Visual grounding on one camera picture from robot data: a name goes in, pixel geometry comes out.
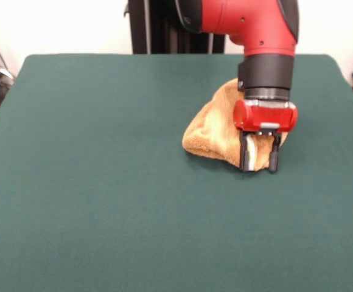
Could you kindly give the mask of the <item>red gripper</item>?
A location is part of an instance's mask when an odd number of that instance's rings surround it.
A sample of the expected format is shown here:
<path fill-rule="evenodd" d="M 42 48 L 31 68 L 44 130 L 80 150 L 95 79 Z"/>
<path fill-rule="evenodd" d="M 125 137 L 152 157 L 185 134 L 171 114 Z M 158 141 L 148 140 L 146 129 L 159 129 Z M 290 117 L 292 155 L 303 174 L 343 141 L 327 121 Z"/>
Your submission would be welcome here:
<path fill-rule="evenodd" d="M 248 132 L 269 132 L 273 134 L 273 144 L 269 156 L 268 169 L 278 171 L 279 149 L 282 134 L 294 129 L 298 120 L 298 109 L 292 102 L 264 101 L 258 99 L 238 100 L 233 109 L 234 125 L 240 132 L 240 169 L 249 171 L 250 155 L 248 150 Z"/>

